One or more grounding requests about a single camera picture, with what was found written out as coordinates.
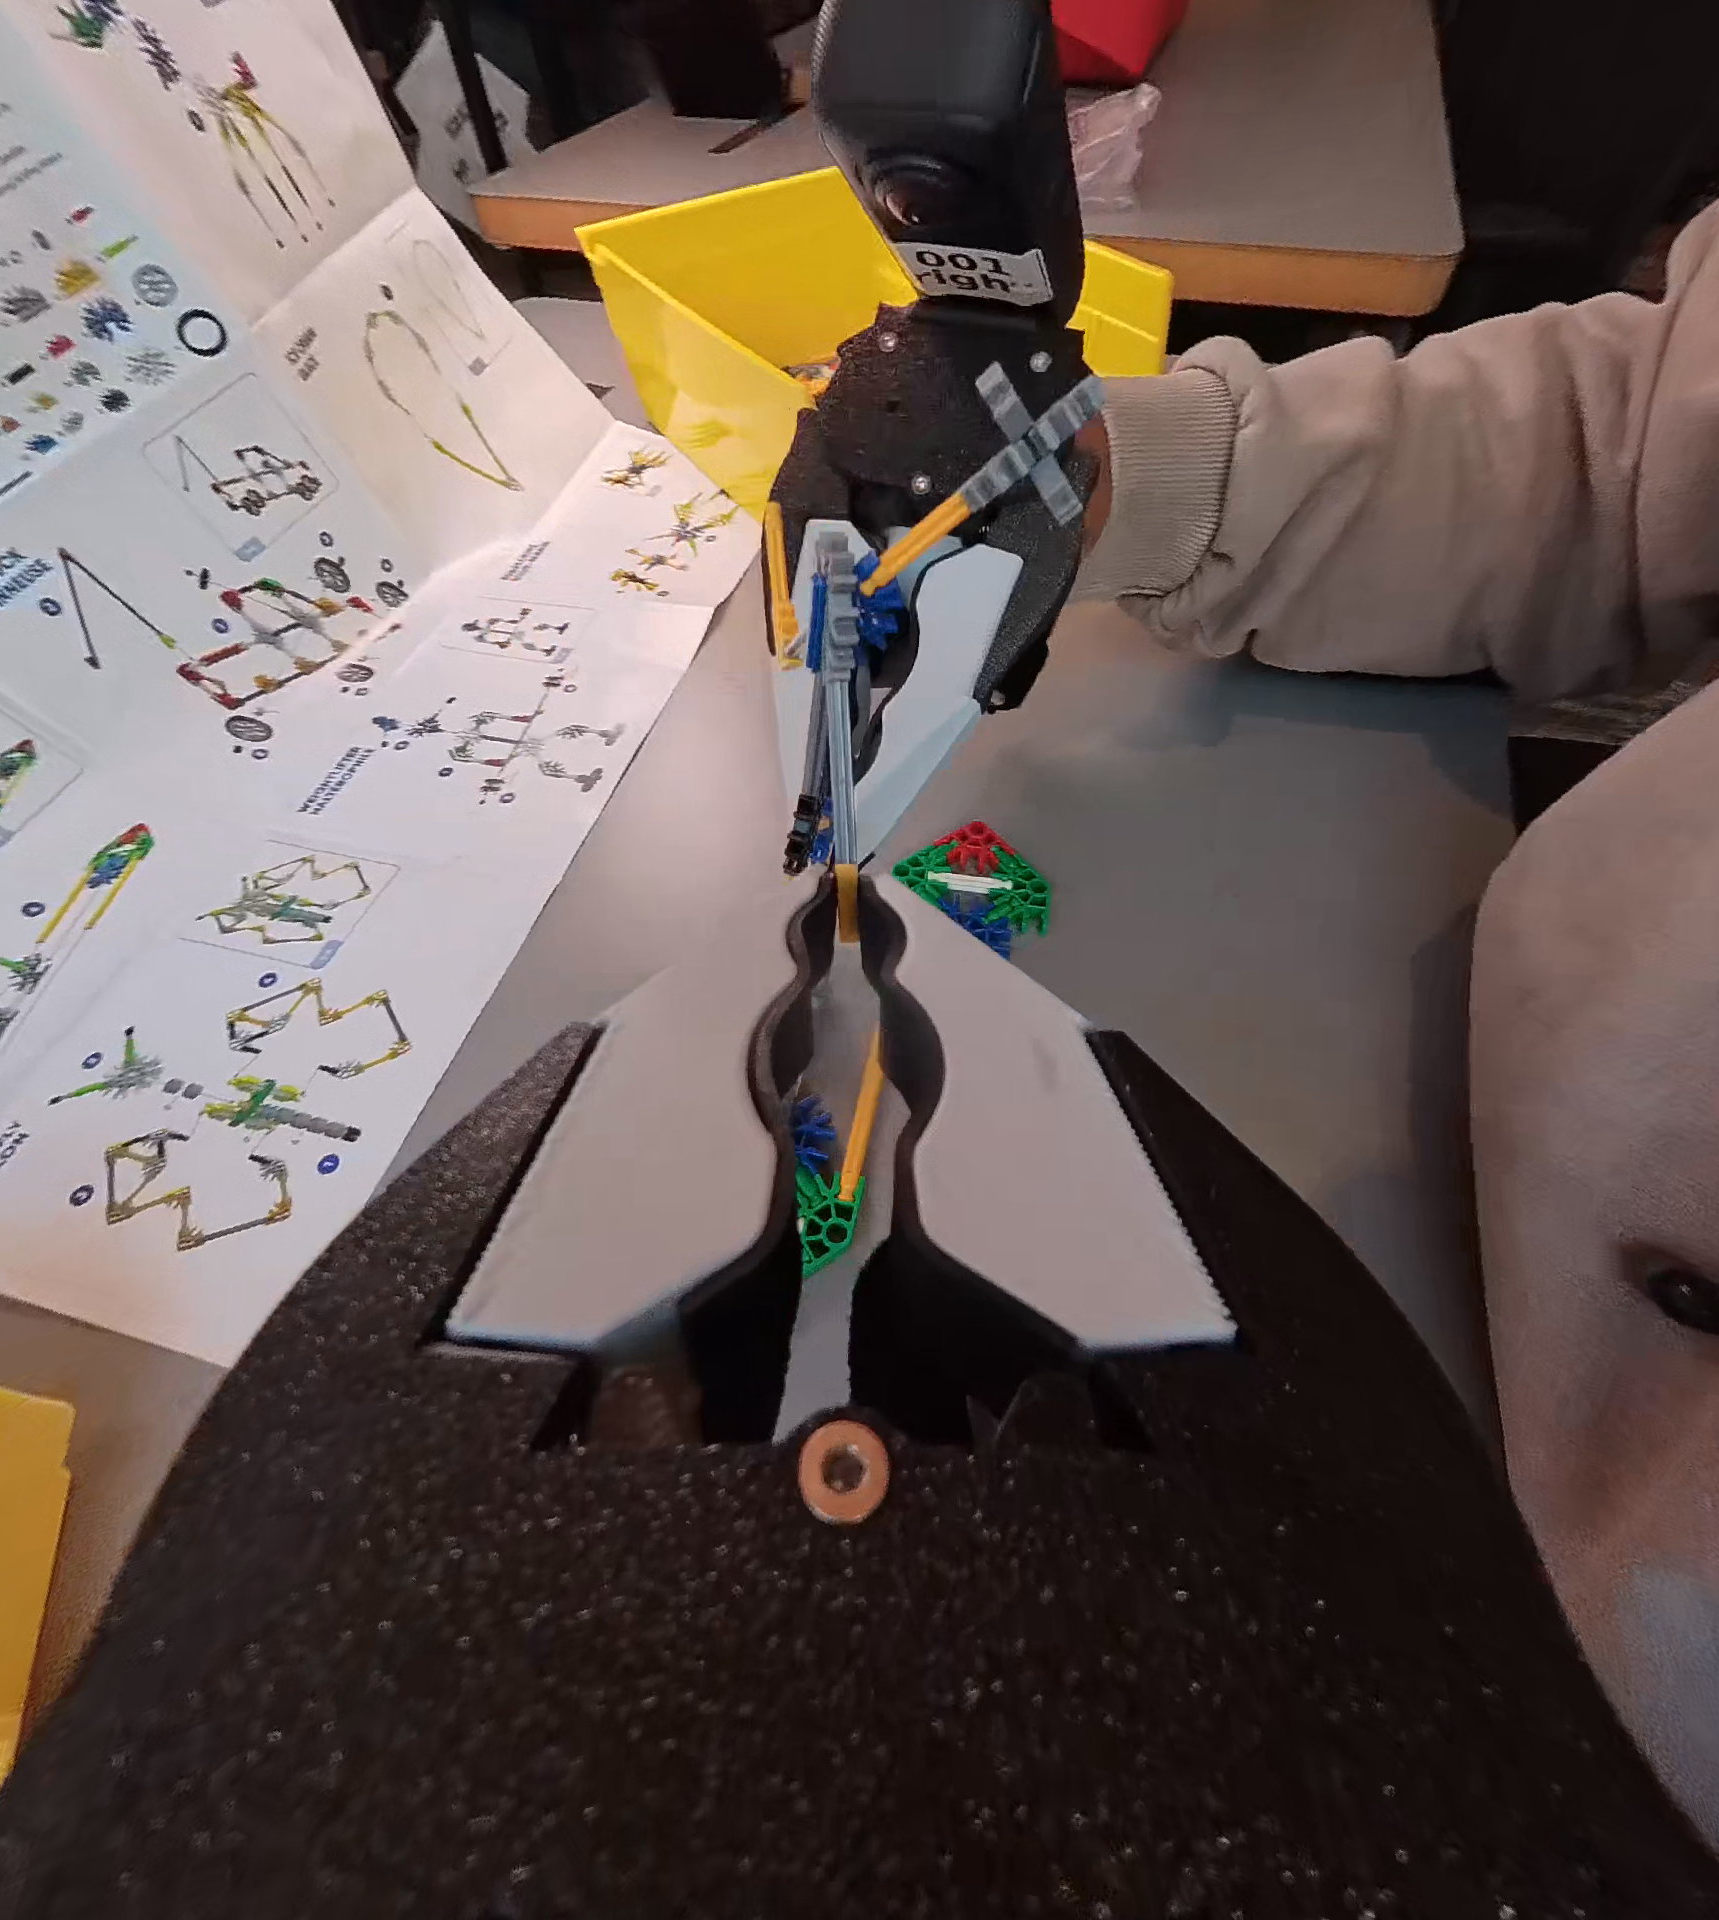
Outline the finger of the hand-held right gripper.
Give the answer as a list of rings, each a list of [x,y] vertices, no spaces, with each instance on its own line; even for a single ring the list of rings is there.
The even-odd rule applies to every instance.
[[[917,658],[884,703],[869,769],[851,780],[858,859],[869,859],[896,832],[968,729],[977,729],[977,681],[1019,574],[1022,559],[990,542],[950,552],[922,574],[913,595]]]
[[[858,691],[863,691],[863,621],[858,621],[863,533],[846,520],[810,520],[798,557],[798,638],[775,642],[775,752],[785,780],[779,876],[814,861],[827,825],[831,865],[851,865],[851,780],[858,780]]]

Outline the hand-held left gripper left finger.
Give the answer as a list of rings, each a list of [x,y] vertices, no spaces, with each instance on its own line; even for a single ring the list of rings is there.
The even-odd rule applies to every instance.
[[[838,942],[831,879],[773,885],[597,1013],[446,1315],[464,1346],[788,1346],[785,1093]]]

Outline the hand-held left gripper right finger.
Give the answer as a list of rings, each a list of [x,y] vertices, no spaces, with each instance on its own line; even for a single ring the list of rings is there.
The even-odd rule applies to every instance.
[[[913,1243],[1074,1346],[1230,1346],[1233,1315],[1092,1022],[893,876],[867,896],[863,957],[907,1110],[896,1204]]]

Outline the multicolour rod connector toy figure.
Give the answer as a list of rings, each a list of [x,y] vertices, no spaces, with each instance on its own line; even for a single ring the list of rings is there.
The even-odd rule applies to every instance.
[[[968,548],[964,526],[1022,488],[1041,493],[1053,526],[1079,531],[1081,520],[1062,446],[1101,416],[1103,376],[1079,376],[1032,416],[994,362],[977,396],[1007,443],[884,552],[846,520],[810,520],[800,557],[785,568],[779,520],[767,508],[767,566],[779,568],[773,644],[788,683],[779,720],[800,749],[779,865],[800,876],[827,825],[838,942],[863,937],[863,861],[983,715],[977,681],[1022,559],[990,542]]]

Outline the connector assembly with yellow rods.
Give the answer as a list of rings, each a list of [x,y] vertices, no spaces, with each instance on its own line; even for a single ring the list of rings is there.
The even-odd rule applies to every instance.
[[[846,1136],[810,1093],[788,1110],[798,1270],[804,1284],[851,1249],[884,1089],[884,1032],[872,1028]]]

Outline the person's right forearm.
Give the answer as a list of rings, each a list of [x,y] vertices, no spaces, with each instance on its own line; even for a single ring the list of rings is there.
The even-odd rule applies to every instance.
[[[1074,598],[1303,674],[1495,674],[1550,700],[1719,642],[1719,198],[1665,295],[1396,353],[1202,340],[1103,398]]]

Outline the clear plastic bag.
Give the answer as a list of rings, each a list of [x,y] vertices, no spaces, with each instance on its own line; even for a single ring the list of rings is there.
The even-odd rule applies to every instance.
[[[1163,93],[1149,79],[1127,88],[1074,88],[1063,100],[1079,207],[1133,211],[1139,172]]]

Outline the white instruction sheet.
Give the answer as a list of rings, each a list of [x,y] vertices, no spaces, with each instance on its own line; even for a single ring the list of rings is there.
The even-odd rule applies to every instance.
[[[330,6],[0,6],[0,1297],[239,1359],[748,559]]]

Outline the grey table with wooden edge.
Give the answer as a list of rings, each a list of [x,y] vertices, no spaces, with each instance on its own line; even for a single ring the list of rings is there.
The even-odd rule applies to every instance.
[[[1463,251],[1436,13],[1422,0],[1202,0],[1156,58],[1163,108],[1133,207],[1092,238],[1159,262],[1181,300],[1425,318]],[[773,126],[640,100],[477,190],[489,242],[576,229],[825,169],[804,110]]]

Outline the person's beige fleece clothing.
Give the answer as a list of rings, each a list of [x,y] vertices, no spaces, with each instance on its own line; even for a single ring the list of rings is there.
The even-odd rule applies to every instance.
[[[1719,1846],[1719,681],[1484,889],[1467,1101],[1520,1512]]]

